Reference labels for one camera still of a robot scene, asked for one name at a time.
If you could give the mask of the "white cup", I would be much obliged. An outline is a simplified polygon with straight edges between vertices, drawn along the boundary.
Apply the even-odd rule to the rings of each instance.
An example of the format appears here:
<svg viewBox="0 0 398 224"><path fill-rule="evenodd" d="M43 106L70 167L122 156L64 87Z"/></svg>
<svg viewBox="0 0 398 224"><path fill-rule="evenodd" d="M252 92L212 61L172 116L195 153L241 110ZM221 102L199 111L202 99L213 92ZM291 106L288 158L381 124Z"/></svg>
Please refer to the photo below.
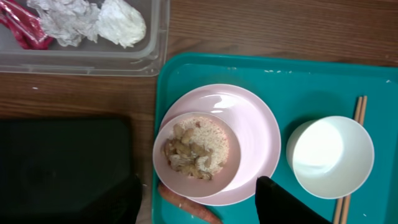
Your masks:
<svg viewBox="0 0 398 224"><path fill-rule="evenodd" d="M344 116L327 116L307 121L292 132L286 158L303 189L318 198L337 199L365 183L375 152L361 124Z"/></svg>

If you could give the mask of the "white paper liner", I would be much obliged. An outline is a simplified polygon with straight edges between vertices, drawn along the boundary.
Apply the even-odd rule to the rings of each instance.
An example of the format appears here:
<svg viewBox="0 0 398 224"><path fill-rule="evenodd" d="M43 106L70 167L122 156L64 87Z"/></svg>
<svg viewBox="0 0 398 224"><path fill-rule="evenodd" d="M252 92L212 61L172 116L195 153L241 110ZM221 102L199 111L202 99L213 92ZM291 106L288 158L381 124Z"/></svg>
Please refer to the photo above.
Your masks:
<svg viewBox="0 0 398 224"><path fill-rule="evenodd" d="M124 0L105 0L96 25L102 38L123 48L133 47L146 36L142 14Z"/></svg>

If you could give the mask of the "white tissue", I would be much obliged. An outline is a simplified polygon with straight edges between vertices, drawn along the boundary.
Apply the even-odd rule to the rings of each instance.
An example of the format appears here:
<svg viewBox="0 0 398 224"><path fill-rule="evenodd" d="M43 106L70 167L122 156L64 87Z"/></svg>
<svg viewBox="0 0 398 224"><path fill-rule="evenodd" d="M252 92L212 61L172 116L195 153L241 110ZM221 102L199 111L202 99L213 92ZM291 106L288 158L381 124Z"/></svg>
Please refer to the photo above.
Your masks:
<svg viewBox="0 0 398 224"><path fill-rule="evenodd" d="M84 38L98 41L97 4L86 0L28 0L27 5L38 12L44 33L62 47L77 47Z"/></svg>

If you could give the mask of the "red snack wrapper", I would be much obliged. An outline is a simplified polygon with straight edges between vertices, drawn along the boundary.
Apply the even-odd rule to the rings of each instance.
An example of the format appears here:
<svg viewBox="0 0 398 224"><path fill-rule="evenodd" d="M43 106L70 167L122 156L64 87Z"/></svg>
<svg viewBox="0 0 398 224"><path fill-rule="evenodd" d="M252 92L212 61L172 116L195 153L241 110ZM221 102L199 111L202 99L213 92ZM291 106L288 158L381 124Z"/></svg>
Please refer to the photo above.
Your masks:
<svg viewBox="0 0 398 224"><path fill-rule="evenodd" d="M40 26L40 19L14 0L1 0L1 23L26 50L47 50L53 42Z"/></svg>

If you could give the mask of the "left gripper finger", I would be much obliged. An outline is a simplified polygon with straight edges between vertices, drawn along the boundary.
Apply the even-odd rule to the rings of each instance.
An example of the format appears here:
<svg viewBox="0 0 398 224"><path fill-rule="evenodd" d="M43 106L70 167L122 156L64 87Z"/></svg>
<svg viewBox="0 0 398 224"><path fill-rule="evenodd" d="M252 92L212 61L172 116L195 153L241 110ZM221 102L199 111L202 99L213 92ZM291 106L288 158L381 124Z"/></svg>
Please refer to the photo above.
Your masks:
<svg viewBox="0 0 398 224"><path fill-rule="evenodd" d="M256 180L255 204L260 224L331 224L266 176Z"/></svg>

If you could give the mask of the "wooden chopstick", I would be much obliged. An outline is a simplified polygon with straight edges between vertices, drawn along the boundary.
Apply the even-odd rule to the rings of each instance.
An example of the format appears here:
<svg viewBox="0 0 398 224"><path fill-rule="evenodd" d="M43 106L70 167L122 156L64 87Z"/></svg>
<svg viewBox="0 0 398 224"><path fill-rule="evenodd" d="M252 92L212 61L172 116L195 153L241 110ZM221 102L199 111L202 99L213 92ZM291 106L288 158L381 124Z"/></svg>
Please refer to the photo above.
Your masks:
<svg viewBox="0 0 398 224"><path fill-rule="evenodd" d="M360 96L358 98L354 119L360 125L364 124L367 102L368 102L367 96ZM345 196L343 199L339 199L338 202L340 203L340 208L341 208L339 224L347 224L351 195Z"/></svg>
<svg viewBox="0 0 398 224"><path fill-rule="evenodd" d="M363 125L363 113L366 111L367 96L360 96L357 100L354 120ZM336 203L333 224L347 224L351 195L339 198Z"/></svg>

